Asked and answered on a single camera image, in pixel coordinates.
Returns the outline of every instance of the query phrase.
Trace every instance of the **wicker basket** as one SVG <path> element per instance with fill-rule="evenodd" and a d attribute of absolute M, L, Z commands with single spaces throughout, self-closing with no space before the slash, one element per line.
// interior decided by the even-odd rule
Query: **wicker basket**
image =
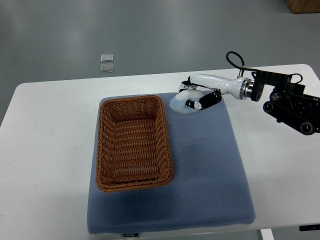
<path fill-rule="evenodd" d="M 160 187 L 173 177 L 166 112 L 156 95 L 100 106 L 96 185 L 104 192 Z"/>

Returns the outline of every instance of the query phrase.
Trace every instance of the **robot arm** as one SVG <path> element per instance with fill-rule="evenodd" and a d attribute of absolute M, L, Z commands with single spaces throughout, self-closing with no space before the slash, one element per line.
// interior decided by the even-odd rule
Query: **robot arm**
<path fill-rule="evenodd" d="M 237 55 L 242 67 L 239 67 L 228 58 L 229 54 Z M 304 135 L 320 133 L 320 98 L 304 94 L 305 86 L 299 84 L 302 76 L 282 74 L 245 68 L 242 57 L 236 52 L 228 52 L 227 61 L 240 69 L 236 79 L 225 77 L 194 74 L 181 83 L 178 94 L 171 100 L 170 107 L 177 113 L 189 114 L 204 110 L 218 104 L 223 94 L 231 94 L 237 100 L 250 98 L 258 102 L 265 85 L 274 86 L 270 94 L 270 101 L 263 105 L 265 113 L 276 118 L 278 123 L 284 123 Z M 243 77 L 244 71 L 252 71 L 253 80 Z M 299 75 L 301 81 L 292 83 L 293 75 Z M 204 91 L 197 90 L 203 87 L 211 92 L 205 95 Z"/>

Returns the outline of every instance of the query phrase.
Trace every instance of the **white table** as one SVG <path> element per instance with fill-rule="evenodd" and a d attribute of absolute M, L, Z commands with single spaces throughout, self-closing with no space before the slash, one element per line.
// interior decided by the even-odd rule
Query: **white table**
<path fill-rule="evenodd" d="M 304 64 L 259 67 L 300 73 L 305 93 L 320 82 Z M 236 69 L 198 73 L 235 78 Z M 6 240 L 120 239 L 87 231 L 87 201 L 99 102 L 111 96 L 175 92 L 193 72 L 19 85 L 0 127 L 0 236 Z M 259 102 L 223 96 L 248 178 L 256 219 L 231 225 L 145 232 L 174 236 L 320 223 L 320 134 L 304 136 L 264 113 Z"/>

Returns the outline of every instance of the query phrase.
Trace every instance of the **blue cushion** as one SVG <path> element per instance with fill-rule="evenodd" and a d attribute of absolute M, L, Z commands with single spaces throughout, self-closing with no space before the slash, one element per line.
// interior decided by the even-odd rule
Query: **blue cushion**
<path fill-rule="evenodd" d="M 165 104 L 173 160 L 173 179 L 166 186 L 100 191 L 96 186 L 97 121 L 87 209 L 91 234 L 158 232 L 254 221 L 248 180 L 224 101 L 182 115 L 169 107 L 175 94 L 156 94 Z M 103 99 L 100 105 L 113 98 Z"/>

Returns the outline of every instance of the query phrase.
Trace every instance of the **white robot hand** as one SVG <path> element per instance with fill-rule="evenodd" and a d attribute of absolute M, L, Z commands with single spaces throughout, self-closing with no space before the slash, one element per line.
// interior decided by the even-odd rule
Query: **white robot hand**
<path fill-rule="evenodd" d="M 245 100 L 250 93 L 252 81 L 240 76 L 237 79 L 225 77 L 194 74 L 183 81 L 178 89 L 178 94 L 170 101 L 170 108 L 180 114 L 195 113 L 198 110 L 209 108 L 221 101 L 221 95 L 231 94 L 238 100 Z M 204 87 L 211 92 L 196 90 Z"/>

